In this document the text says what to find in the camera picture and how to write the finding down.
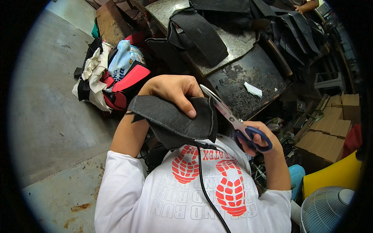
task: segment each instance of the hand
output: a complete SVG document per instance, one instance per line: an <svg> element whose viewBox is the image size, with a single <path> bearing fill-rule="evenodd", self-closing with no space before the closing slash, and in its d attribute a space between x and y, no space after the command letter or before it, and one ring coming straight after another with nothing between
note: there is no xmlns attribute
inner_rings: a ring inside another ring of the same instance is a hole
<svg viewBox="0 0 373 233"><path fill-rule="evenodd" d="M302 9L302 7L298 6L298 5L294 5L294 8L296 11L298 11L299 13L301 13L303 15L304 11Z"/></svg>
<svg viewBox="0 0 373 233"><path fill-rule="evenodd" d="M251 122L251 121L242 122L242 124L244 124L246 126L255 127L255 128L261 130L269 138L269 140L272 142L272 149L269 150L269 151L263 152L263 154L265 156L267 156L267 155L279 155L279 154L283 156L283 149L282 149L282 145L281 145L280 141L272 133L272 131L270 129L268 129L268 127L265 124L263 124L262 122ZM242 148L244 149L245 153L254 157L255 156L255 151L253 149L250 149L246 145L246 143L244 141L242 141L240 138L238 138L238 140L241 143ZM260 145L261 147L267 147L268 146L268 143L265 140L262 140L261 136L257 133L254 134L253 141L254 141L254 143Z"/></svg>
<svg viewBox="0 0 373 233"><path fill-rule="evenodd" d="M144 84L138 95L156 95L174 102L190 118L194 118L197 113L185 96L203 97L196 79L189 75L156 76Z"/></svg>

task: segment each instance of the blue printed plastic bag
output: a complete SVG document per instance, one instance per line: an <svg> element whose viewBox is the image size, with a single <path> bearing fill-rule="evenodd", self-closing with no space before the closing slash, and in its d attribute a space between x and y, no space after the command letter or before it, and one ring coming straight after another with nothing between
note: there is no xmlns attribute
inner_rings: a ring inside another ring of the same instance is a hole
<svg viewBox="0 0 373 233"><path fill-rule="evenodd" d="M117 82L123 79L134 61L139 61L145 64L144 57L141 51L130 45L129 40L121 40L117 46L118 52L109 65L109 74Z"/></svg>

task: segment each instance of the concrete floor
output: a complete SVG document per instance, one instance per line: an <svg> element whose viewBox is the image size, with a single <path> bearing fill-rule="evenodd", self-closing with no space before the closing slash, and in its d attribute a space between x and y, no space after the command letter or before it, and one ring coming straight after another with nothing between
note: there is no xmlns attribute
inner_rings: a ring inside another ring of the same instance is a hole
<svg viewBox="0 0 373 233"><path fill-rule="evenodd" d="M110 147L118 121L71 93L76 84L73 72L82 66L92 41L90 35L44 10L24 43L8 111L13 164L22 187Z"/></svg>
<svg viewBox="0 0 373 233"><path fill-rule="evenodd" d="M41 13L18 58L9 148L24 198L46 232L94 232L106 153L119 120L71 93L73 72L93 41L94 9L85 0L57 3Z"/></svg>

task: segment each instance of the person's arm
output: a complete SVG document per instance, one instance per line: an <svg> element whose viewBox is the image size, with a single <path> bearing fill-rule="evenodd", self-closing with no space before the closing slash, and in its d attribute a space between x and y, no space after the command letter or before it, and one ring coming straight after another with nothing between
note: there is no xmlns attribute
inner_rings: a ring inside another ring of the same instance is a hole
<svg viewBox="0 0 373 233"><path fill-rule="evenodd" d="M203 97L192 76L161 75L150 79L139 95L157 95L174 102L190 117L196 113L185 95ZM136 203L141 197L145 177L136 159L149 129L146 120L131 123L126 115L115 132L98 193L95 210L96 233L129 232Z"/></svg>
<svg viewBox="0 0 373 233"><path fill-rule="evenodd" d="M271 132L268 127L262 122L243 122L246 126L252 126L260 129L272 142L272 149L263 152L264 164L266 165L266 176L267 176L267 189L271 190L290 190L291 179L289 168L286 164L285 157L283 154L283 149L281 143L277 137ZM262 147L268 146L267 142L262 140L259 134L255 134L254 142ZM246 153L251 156L255 156L255 151L250 149L246 143L242 144L242 148Z"/></svg>
<svg viewBox="0 0 373 233"><path fill-rule="evenodd" d="M302 6L294 5L295 10L303 14L306 11L313 10L319 7L319 0L310 0L303 4Z"/></svg>
<svg viewBox="0 0 373 233"><path fill-rule="evenodd" d="M187 75L154 77L145 83L138 95L156 95L174 102L191 118L196 116L196 111L185 96L203 97L196 79ZM136 158L148 132L149 124L146 120L131 123L133 117L133 115L126 115L120 121L110 150Z"/></svg>

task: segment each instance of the person's right hand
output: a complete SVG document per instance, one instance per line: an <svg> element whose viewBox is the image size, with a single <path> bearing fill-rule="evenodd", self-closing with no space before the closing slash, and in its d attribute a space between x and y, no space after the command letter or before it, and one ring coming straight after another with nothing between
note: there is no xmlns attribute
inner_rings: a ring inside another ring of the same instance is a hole
<svg viewBox="0 0 373 233"><path fill-rule="evenodd" d="M251 121L246 121L242 122L242 124L246 126L251 126L254 128L257 128L261 130L271 141L272 143L272 149L269 151L262 152L264 155L279 155L282 154L283 156L283 149L280 141L277 139L277 137L272 133L272 131L262 122L251 122ZM240 138L238 138L239 142L242 145L242 148L244 149L245 153L255 156L255 151L251 148L249 148L244 141L242 141ZM254 143L260 145L261 147L267 147L268 143L261 138L259 134L254 134L253 138Z"/></svg>

